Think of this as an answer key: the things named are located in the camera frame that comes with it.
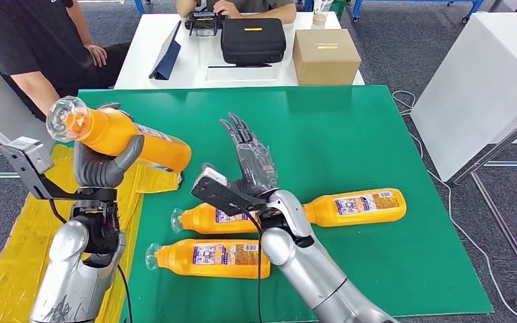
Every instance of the yellow plastic sheet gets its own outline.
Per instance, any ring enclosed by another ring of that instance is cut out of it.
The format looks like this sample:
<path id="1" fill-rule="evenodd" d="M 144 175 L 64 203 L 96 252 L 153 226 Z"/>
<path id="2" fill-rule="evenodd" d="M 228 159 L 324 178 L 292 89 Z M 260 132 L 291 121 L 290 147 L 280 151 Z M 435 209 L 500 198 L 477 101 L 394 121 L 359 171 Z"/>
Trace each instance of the yellow plastic sheet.
<path id="1" fill-rule="evenodd" d="M 52 152 L 55 166 L 46 177 L 67 192 L 73 192 L 72 148 L 56 145 Z M 135 238 L 139 225 L 142 193 L 176 190 L 179 176 L 135 163 L 118 186 L 120 228 L 126 233 L 126 248 L 120 265 L 129 276 Z M 56 201 L 59 213 L 67 217 L 71 201 Z M 48 201 L 29 194 L 0 255 L 0 322 L 27 322 L 38 286 L 48 264 L 50 241 L 61 223 Z M 116 322 L 120 316 L 125 290 L 116 274 L 106 292 L 97 322 Z"/>

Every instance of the black t-shirt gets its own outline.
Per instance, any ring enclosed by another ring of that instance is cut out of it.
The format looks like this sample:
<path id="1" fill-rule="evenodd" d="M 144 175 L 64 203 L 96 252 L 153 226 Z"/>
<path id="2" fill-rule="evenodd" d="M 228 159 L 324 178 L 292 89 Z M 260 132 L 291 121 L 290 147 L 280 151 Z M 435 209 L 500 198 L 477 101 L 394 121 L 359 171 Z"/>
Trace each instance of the black t-shirt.
<path id="1" fill-rule="evenodd" d="M 91 83 L 94 64 L 67 7 L 72 0 L 0 0 L 0 72 L 40 71 L 59 95 Z"/>

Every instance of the cardboard box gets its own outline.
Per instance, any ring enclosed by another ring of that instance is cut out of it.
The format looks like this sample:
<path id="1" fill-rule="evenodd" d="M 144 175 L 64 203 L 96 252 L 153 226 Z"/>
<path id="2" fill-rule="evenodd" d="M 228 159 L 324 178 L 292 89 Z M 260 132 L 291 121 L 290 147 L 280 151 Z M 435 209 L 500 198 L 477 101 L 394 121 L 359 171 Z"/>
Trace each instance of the cardboard box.
<path id="1" fill-rule="evenodd" d="M 345 29 L 296 30 L 292 61 L 300 85 L 351 85 L 361 58 Z"/>

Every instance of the hand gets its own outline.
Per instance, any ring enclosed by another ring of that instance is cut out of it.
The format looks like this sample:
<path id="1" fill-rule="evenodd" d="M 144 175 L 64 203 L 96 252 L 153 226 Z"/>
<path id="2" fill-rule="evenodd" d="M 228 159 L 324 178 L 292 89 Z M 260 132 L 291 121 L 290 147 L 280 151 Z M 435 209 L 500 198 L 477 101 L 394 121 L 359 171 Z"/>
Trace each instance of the hand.
<path id="1" fill-rule="evenodd" d="M 226 0 L 217 1 L 213 6 L 213 12 L 226 15 L 229 18 L 242 18 L 235 4 Z"/>
<path id="2" fill-rule="evenodd" d="M 102 47 L 96 46 L 94 44 L 84 44 L 84 47 L 90 51 L 92 59 L 94 60 L 94 66 L 106 66 L 106 59 L 108 59 L 108 54 L 106 54 L 106 51 Z"/>
<path id="3" fill-rule="evenodd" d="M 278 176 L 269 150 L 259 141 L 246 123 L 229 112 L 233 125 L 220 119 L 237 151 L 242 178 L 235 180 L 240 192 L 260 197 L 278 188 Z"/>
<path id="4" fill-rule="evenodd" d="M 107 103 L 98 109 L 118 109 L 119 104 Z M 80 141 L 74 142 L 73 171 L 80 187 L 115 188 L 124 180 L 124 173 L 139 157 L 143 149 L 143 135 L 133 135 L 128 145 L 116 157 L 90 149 Z"/>

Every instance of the black cable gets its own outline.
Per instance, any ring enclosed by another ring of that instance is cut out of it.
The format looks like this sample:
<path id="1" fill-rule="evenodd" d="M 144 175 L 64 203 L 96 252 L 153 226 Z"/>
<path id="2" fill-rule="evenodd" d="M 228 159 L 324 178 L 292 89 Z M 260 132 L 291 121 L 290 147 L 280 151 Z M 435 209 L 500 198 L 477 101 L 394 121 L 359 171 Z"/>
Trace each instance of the black cable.
<path id="1" fill-rule="evenodd" d="M 120 271 L 120 276 L 122 276 L 122 281 L 124 282 L 124 288 L 126 289 L 126 298 L 128 299 L 128 315 L 130 317 L 130 323 L 133 323 L 132 317 L 132 301 L 130 300 L 130 290 L 128 289 L 128 281 L 126 280 L 126 275 L 124 275 L 124 271 L 120 264 L 118 264 L 118 271 Z"/>
<path id="2" fill-rule="evenodd" d="M 62 222 L 62 223 L 66 223 L 66 220 L 62 217 L 62 215 L 59 213 L 59 210 L 57 210 L 57 205 L 55 204 L 55 200 L 53 199 L 49 199 L 48 200 L 48 203 L 50 204 L 50 209 L 53 210 L 53 214 L 55 215 L 55 217 L 57 217 L 57 219 Z"/>
<path id="3" fill-rule="evenodd" d="M 53 214 L 55 217 L 62 223 L 66 223 L 66 220 L 62 217 L 62 215 L 59 213 L 59 210 L 57 209 L 57 205 L 55 204 L 55 200 L 49 199 L 48 203 L 50 204 L 50 209 L 53 210 Z M 261 263 L 261 245 L 259 243 L 258 245 L 258 263 Z M 130 290 L 128 288 L 128 281 L 126 280 L 126 275 L 124 275 L 124 271 L 122 270 L 122 267 L 120 267 L 120 264 L 118 264 L 118 271 L 120 272 L 120 276 L 122 277 L 122 281 L 124 282 L 124 288 L 126 289 L 126 298 L 128 300 L 128 315 L 130 317 L 130 323 L 133 323 L 133 317 L 132 317 L 132 301 L 130 299 Z"/>
<path id="4" fill-rule="evenodd" d="M 261 240 L 263 238 L 263 231 L 261 230 L 261 227 L 259 226 L 259 223 L 256 222 L 256 220 L 254 219 L 254 217 L 252 217 L 252 215 L 250 214 L 250 212 L 248 212 L 247 210 L 244 210 L 244 209 L 239 209 L 241 210 L 245 215 L 246 217 L 252 221 L 252 224 L 254 224 L 254 226 L 256 227 L 256 230 L 258 231 L 258 277 L 256 278 L 256 308 L 257 308 L 257 311 L 258 311 L 258 323 L 263 323 L 263 315 L 261 314 L 261 258 L 262 258 L 262 255 L 263 255 L 263 249 L 262 249 L 262 246 L 261 246 Z"/>

